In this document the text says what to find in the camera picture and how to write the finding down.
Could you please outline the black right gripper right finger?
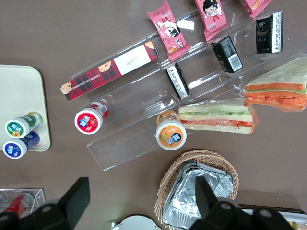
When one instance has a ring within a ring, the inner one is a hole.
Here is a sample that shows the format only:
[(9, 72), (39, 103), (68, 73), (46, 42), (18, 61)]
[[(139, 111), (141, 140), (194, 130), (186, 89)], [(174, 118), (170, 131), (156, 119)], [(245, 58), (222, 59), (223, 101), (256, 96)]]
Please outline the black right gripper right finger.
[(201, 214), (192, 230), (292, 230), (288, 221), (271, 208), (257, 208), (251, 214), (228, 198), (217, 198), (204, 177), (195, 179), (196, 203)]

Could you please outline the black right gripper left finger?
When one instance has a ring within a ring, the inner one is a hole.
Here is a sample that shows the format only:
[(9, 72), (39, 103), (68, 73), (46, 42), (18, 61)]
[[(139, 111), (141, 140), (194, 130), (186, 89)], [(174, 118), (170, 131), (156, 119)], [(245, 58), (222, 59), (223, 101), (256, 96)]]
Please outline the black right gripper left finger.
[(47, 203), (32, 214), (18, 218), (2, 212), (2, 230), (73, 230), (90, 203), (89, 178), (80, 177), (57, 203)]

